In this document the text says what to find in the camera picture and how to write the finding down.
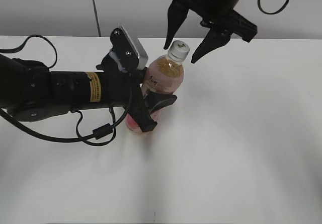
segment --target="white tabletop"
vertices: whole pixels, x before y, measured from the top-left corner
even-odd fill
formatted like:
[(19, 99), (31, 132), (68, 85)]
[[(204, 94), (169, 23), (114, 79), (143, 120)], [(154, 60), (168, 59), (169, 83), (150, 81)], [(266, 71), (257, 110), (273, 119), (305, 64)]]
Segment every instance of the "white tabletop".
[[(24, 38), (0, 37), (0, 48)], [(95, 71), (111, 48), (109, 38), (49, 38), (55, 70)], [(184, 41), (193, 51), (201, 42)], [(150, 62), (165, 53), (163, 39), (141, 42)], [(0, 223), (322, 223), (321, 49), (232, 40), (185, 64), (153, 133), (123, 123), (106, 147), (41, 141), (0, 119)], [(40, 39), (10, 57), (54, 59)], [(106, 109), (84, 115), (83, 134), (111, 121)], [(75, 137), (77, 120), (27, 125)]]

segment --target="white bottle cap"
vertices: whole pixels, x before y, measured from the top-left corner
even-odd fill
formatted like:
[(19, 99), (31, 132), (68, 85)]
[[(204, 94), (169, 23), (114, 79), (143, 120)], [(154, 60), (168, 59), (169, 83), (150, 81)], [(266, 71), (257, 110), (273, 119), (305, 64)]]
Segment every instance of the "white bottle cap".
[(170, 59), (176, 62), (183, 62), (189, 54), (189, 46), (180, 40), (176, 40), (172, 43), (170, 49), (168, 50), (168, 56)]

